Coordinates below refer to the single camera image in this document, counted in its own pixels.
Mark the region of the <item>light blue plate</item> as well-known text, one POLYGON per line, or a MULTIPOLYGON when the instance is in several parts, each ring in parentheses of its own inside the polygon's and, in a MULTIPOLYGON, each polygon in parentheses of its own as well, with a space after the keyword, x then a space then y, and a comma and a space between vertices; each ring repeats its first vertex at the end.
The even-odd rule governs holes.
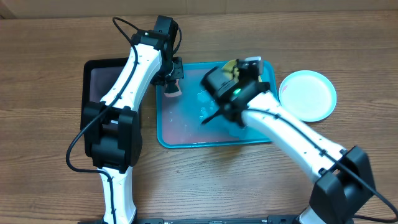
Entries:
POLYGON ((299 70, 288 75, 279 87, 282 107, 304 122, 319 122, 332 114, 337 93, 326 76, 312 70, 299 70))

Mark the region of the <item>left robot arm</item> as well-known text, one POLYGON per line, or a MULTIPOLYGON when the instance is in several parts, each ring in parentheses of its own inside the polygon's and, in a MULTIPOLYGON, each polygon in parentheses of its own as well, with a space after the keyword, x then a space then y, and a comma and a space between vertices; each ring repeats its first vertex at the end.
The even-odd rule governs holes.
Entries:
POLYGON ((139 30, 128 38, 131 51, 111 89, 98 102, 87 102, 81 115, 85 153, 93 161, 92 173, 100 175, 105 213, 102 223, 133 223, 136 206, 132 196, 132 168, 142 149, 139 107, 150 84, 165 86, 168 97, 181 94, 183 73, 174 54, 180 47, 180 28, 139 30))

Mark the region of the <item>green plate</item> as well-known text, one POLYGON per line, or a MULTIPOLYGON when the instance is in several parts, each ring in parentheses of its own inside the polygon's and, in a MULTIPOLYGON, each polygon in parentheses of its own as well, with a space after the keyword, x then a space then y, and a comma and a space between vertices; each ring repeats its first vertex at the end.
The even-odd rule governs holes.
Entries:
POLYGON ((233 60, 230 60, 221 68, 221 71, 223 72, 223 74, 230 80, 233 80, 233 75, 231 72, 232 66, 233 66, 233 60))

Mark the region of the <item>green and pink sponge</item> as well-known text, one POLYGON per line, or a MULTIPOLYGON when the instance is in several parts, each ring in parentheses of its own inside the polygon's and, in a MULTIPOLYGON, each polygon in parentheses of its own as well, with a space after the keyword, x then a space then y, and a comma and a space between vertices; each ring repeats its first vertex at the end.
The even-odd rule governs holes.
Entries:
POLYGON ((178 80, 173 80, 165 84, 164 95, 168 98, 174 98, 180 96, 182 91, 178 84, 178 80))

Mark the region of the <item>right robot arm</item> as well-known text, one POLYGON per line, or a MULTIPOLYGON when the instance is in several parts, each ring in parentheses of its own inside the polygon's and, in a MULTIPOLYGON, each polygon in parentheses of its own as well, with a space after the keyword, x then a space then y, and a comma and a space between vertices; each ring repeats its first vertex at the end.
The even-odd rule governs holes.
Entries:
POLYGON ((296 223, 351 222, 376 194, 368 155, 358 146, 346 150, 283 109, 268 83, 259 81, 261 65, 247 58, 223 66, 233 83, 223 108, 230 118, 269 137, 313 182, 309 205, 296 223))

